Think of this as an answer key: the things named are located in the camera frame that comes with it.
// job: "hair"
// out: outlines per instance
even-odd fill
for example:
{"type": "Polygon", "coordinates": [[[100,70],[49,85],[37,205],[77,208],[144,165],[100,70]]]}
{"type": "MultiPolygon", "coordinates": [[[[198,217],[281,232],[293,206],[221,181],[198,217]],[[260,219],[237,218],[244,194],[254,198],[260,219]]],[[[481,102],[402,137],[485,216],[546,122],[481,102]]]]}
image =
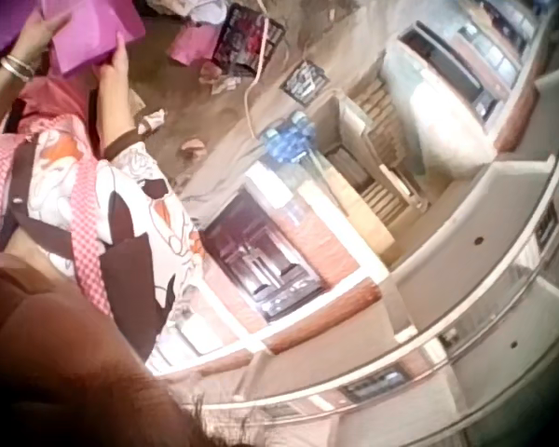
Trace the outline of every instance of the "hair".
{"type": "Polygon", "coordinates": [[[109,319],[92,318],[99,314],[84,301],[69,306],[74,296],[52,290],[45,277],[30,267],[21,268],[24,264],[13,257],[1,259],[2,443],[253,447],[245,441],[244,430],[233,440],[208,433],[200,402],[194,411],[179,404],[168,384],[146,370],[109,319]],[[83,308],[90,312],[84,314],[83,308]],[[54,318],[63,324],[50,326],[54,318]],[[77,344],[71,342],[75,337],[77,344]],[[60,340],[68,344],[62,348],[60,340]]]}

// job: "cable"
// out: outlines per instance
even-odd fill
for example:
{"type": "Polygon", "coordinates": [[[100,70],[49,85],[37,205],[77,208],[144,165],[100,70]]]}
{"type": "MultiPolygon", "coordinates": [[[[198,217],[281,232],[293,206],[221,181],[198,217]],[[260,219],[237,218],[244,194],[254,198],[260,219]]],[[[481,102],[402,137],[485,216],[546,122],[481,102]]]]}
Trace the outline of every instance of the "cable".
{"type": "Polygon", "coordinates": [[[244,92],[244,112],[246,115],[246,122],[249,125],[249,131],[251,132],[251,136],[254,140],[257,138],[257,134],[254,131],[254,127],[252,126],[252,118],[251,118],[251,107],[249,105],[249,95],[251,94],[252,89],[259,83],[261,79],[261,74],[263,72],[263,64],[265,62],[265,51],[267,47],[267,38],[269,37],[269,15],[267,13],[267,8],[263,3],[263,0],[257,0],[259,7],[263,11],[263,15],[265,16],[265,22],[263,25],[263,39],[261,41],[261,50],[259,52],[259,63],[257,65],[257,74],[252,80],[251,84],[247,87],[246,91],[244,92]]]}

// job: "woman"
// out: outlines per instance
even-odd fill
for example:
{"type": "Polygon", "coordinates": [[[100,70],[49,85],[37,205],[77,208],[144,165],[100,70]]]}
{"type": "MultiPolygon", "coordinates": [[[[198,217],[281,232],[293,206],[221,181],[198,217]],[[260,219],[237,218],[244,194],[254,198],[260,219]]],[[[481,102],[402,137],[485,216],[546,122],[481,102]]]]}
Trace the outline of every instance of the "woman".
{"type": "Polygon", "coordinates": [[[25,101],[21,120],[11,114],[2,125],[17,133],[0,133],[0,443],[227,446],[129,345],[149,355],[199,258],[188,216],[137,137],[123,42],[100,70],[99,162],[80,80],[22,82],[66,22],[35,12],[0,69],[0,125],[17,97],[25,101]],[[88,180],[86,202],[75,203],[88,180]],[[95,244],[81,247],[86,259],[79,212],[94,216],[81,216],[91,234],[81,242],[95,244]],[[88,265],[101,266],[103,286],[87,282],[88,265]]]}
{"type": "Polygon", "coordinates": [[[198,233],[135,128],[121,36],[99,70],[99,132],[91,76],[23,82],[66,22],[34,12],[1,61],[0,252],[76,284],[147,360],[198,275],[198,233]]]}

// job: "building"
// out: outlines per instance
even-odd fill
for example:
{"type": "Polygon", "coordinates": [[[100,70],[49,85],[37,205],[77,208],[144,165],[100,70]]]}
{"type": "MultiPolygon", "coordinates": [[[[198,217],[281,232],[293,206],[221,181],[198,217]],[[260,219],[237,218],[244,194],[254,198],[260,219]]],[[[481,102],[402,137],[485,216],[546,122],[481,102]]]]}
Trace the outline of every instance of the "building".
{"type": "Polygon", "coordinates": [[[252,105],[315,156],[243,120],[185,186],[204,279],[148,366],[288,445],[524,445],[559,396],[559,7],[380,4],[252,105]]]}

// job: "window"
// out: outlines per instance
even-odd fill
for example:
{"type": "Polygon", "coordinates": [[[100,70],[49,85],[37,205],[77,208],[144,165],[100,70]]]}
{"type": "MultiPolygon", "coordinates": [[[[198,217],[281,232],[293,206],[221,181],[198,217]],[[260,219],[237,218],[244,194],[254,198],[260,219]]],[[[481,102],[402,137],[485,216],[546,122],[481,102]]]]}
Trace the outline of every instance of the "window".
{"type": "Polygon", "coordinates": [[[427,61],[486,121],[497,100],[472,74],[468,64],[441,37],[421,22],[400,38],[421,58],[427,61]]]}
{"type": "Polygon", "coordinates": [[[536,32],[536,28],[528,17],[522,14],[510,1],[490,2],[475,0],[491,18],[493,27],[522,56],[536,32]]]}
{"type": "Polygon", "coordinates": [[[354,403],[364,402],[405,384],[407,375],[399,366],[376,372],[363,379],[342,386],[340,390],[354,403]]]}
{"type": "Polygon", "coordinates": [[[468,23],[459,30],[459,33],[476,48],[503,82],[509,88],[513,88],[518,78],[518,71],[497,45],[473,23],[468,23]]]}
{"type": "Polygon", "coordinates": [[[245,191],[207,228],[203,244],[267,321],[322,291],[319,277],[245,191]]]}

